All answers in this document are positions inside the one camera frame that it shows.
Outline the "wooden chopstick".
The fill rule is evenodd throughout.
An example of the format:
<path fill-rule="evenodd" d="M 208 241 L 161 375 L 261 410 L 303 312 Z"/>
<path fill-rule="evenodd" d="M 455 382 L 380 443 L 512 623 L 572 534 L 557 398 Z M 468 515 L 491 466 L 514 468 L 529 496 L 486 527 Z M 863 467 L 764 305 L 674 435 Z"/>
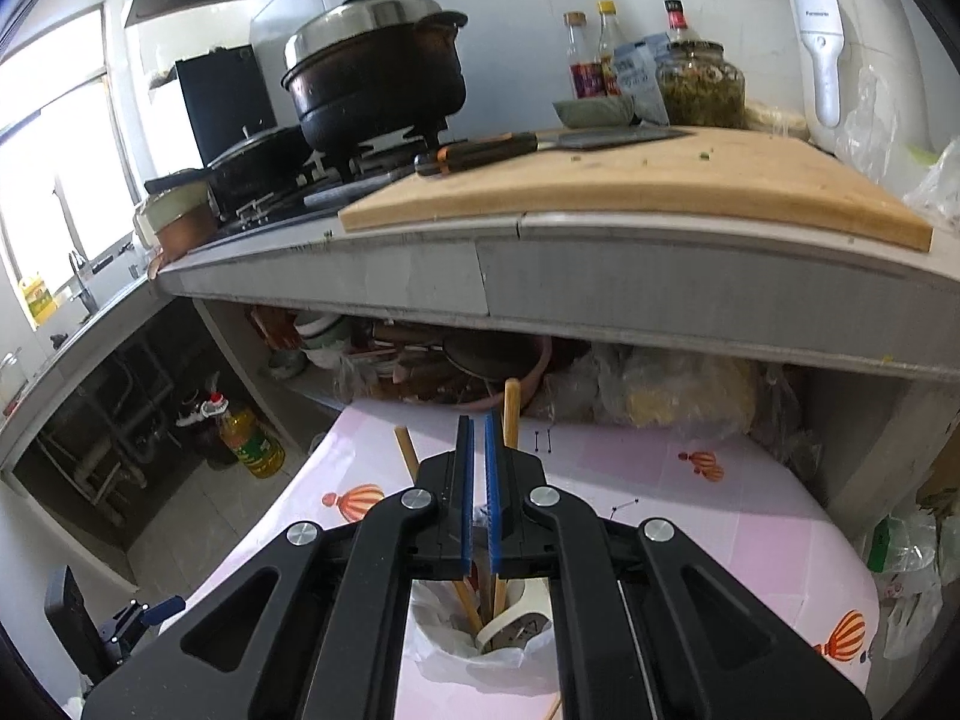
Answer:
<path fill-rule="evenodd" d="M 503 392 L 503 444 L 516 449 L 519 442 L 519 411 L 521 411 L 521 382 L 508 379 Z M 506 582 L 498 574 L 493 576 L 493 616 L 500 616 L 506 609 Z"/>
<path fill-rule="evenodd" d="M 397 440 L 400 455 L 402 455 L 405 466 L 407 466 L 407 472 L 409 472 L 410 479 L 412 481 L 416 481 L 416 478 L 418 478 L 418 470 L 420 470 L 420 460 L 418 460 L 415 447 L 413 447 L 409 429 L 407 429 L 405 426 L 395 426 L 394 437 L 395 440 Z M 457 598 L 459 598 L 462 611 L 466 615 L 467 626 L 469 626 L 470 633 L 472 635 L 477 635 L 480 632 L 480 629 L 482 629 L 482 618 L 480 617 L 480 614 L 478 614 L 477 605 L 475 605 L 475 598 L 473 598 L 472 587 L 470 586 L 469 581 L 466 578 L 456 580 L 454 582 L 454 590 Z"/>

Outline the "white ceramic spoon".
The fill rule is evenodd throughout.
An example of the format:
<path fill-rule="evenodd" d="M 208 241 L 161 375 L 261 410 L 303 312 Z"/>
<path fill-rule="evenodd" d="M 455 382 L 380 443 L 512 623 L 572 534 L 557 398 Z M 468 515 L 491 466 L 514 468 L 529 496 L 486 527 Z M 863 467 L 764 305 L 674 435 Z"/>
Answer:
<path fill-rule="evenodd" d="M 505 611 L 494 617 L 475 637 L 482 653 L 523 649 L 530 639 L 553 626 L 550 590 L 542 578 L 512 578 L 505 585 Z"/>

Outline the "white plastic bag on holder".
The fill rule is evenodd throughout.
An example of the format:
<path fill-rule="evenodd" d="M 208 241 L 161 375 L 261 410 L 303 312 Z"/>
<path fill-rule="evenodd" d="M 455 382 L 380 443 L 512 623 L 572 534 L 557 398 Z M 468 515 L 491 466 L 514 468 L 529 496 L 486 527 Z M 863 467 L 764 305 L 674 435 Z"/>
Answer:
<path fill-rule="evenodd" d="M 523 649 L 482 653 L 449 582 L 415 582 L 410 595 L 404 656 L 432 683 L 449 683 L 485 694 L 532 697 L 558 691 L 555 629 Z"/>

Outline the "pink plastic basin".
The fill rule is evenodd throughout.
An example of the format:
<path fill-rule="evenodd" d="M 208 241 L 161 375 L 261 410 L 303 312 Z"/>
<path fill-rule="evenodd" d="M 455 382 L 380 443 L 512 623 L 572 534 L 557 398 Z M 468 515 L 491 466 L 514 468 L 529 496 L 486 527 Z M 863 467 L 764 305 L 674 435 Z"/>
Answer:
<path fill-rule="evenodd" d="M 444 338 L 443 353 L 469 378 L 467 392 L 459 398 L 457 408 L 478 413 L 503 405 L 508 379 L 519 382 L 521 408 L 526 408 L 539 390 L 553 343 L 545 335 L 457 330 Z"/>

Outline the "cooking oil bottle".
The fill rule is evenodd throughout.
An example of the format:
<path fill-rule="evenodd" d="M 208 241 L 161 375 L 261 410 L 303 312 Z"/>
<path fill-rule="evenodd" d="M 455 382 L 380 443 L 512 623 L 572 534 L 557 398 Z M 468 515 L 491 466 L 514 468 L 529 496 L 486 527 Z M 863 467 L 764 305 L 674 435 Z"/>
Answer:
<path fill-rule="evenodd" d="M 223 444 L 254 478 L 267 479 L 285 465 L 285 449 L 263 429 L 256 413 L 240 401 L 213 392 L 205 405 Z"/>

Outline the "pink patterned tablecloth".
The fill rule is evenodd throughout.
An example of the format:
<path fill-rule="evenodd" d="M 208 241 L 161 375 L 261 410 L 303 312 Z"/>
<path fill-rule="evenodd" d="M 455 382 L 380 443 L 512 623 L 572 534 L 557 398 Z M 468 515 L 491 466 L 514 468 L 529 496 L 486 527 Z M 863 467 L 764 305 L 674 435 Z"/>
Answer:
<path fill-rule="evenodd" d="M 431 494 L 282 536 L 161 639 L 160 718 L 389 718 Z M 608 522 L 547 483 L 560 695 L 571 718 L 864 718 L 848 678 L 667 520 Z"/>

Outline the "black wok with lid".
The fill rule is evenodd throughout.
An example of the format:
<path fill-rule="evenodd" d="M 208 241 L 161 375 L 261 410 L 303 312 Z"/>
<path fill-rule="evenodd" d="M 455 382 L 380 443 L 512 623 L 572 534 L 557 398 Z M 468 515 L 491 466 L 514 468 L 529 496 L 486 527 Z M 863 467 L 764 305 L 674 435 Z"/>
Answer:
<path fill-rule="evenodd" d="M 158 195 L 189 182 L 205 182 L 218 218 L 229 221 L 245 205 L 295 187 L 313 154 L 301 128 L 270 128 L 235 143 L 205 167 L 149 179 L 145 190 L 148 195 Z"/>

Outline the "brown clay pot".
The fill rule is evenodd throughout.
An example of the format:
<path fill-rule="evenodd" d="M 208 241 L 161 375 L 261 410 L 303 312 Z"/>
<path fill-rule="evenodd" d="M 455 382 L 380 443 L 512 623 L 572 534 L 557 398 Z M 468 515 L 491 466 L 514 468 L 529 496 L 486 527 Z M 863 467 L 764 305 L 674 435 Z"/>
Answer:
<path fill-rule="evenodd" d="M 176 260 L 210 241 L 218 229 L 205 181 L 151 193 L 143 207 L 143 216 L 167 260 Z"/>

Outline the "wooden cutting board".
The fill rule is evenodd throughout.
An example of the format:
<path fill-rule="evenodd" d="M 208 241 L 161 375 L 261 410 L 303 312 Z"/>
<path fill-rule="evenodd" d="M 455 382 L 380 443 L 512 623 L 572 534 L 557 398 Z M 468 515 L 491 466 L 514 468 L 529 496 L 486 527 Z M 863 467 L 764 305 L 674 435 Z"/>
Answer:
<path fill-rule="evenodd" d="M 539 151 L 460 174 L 413 174 L 340 211 L 347 231 L 512 213 L 667 213 L 822 229 L 929 252 L 932 226 L 796 138 L 690 128 L 601 151 Z"/>

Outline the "sauce bottle red label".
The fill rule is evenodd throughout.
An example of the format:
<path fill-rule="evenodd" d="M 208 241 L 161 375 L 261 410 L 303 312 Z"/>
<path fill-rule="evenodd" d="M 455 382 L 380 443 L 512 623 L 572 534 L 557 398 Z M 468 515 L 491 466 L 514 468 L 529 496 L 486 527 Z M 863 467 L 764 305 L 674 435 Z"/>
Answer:
<path fill-rule="evenodd" d="M 567 11 L 563 15 L 563 23 L 568 35 L 566 58 L 574 98 L 589 99 L 605 96 L 601 64 L 596 62 L 587 50 L 586 15 L 582 11 Z"/>

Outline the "large black cooking pot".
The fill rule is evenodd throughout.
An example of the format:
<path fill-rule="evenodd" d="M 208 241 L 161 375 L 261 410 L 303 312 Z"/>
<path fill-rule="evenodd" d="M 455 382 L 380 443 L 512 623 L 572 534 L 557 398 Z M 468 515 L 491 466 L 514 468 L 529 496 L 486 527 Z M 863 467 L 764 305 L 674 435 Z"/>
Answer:
<path fill-rule="evenodd" d="M 329 158 L 395 132 L 438 145 L 466 104 L 455 41 L 468 22 L 436 0 L 343 0 L 306 21 L 281 86 L 309 145 Z"/>

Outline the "glass jar of pickles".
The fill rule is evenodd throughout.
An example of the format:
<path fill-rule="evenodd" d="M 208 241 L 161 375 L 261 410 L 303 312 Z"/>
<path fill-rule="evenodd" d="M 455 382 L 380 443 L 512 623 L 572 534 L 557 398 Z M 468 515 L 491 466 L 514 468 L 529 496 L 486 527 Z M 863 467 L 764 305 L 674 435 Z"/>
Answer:
<path fill-rule="evenodd" d="M 745 127 L 745 76 L 711 41 L 670 43 L 658 85 L 672 125 Z"/>

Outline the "sauce bottle yellow cap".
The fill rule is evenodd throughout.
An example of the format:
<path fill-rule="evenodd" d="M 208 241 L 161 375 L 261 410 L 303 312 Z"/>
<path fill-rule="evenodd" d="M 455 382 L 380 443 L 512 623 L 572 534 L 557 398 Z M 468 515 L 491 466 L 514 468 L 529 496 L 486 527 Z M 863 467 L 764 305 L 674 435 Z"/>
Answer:
<path fill-rule="evenodd" d="M 615 2 L 599 0 L 597 13 L 599 13 L 599 37 L 597 37 L 596 54 L 597 62 L 601 66 L 602 78 L 604 78 L 605 93 L 608 96 L 620 96 L 622 92 L 617 82 L 613 59 L 615 59 L 615 49 L 625 43 L 625 38 L 620 29 Z"/>

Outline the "white electric kettle appliance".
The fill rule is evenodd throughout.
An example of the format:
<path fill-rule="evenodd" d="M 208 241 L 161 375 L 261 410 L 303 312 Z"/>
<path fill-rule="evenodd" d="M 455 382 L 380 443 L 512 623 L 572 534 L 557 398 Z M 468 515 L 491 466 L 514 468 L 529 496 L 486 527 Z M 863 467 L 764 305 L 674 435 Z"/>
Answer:
<path fill-rule="evenodd" d="M 804 114 L 812 140 L 833 153 L 857 104 L 859 73 L 884 82 L 907 144 L 929 148 L 918 49 L 901 0 L 789 0 L 799 43 Z"/>

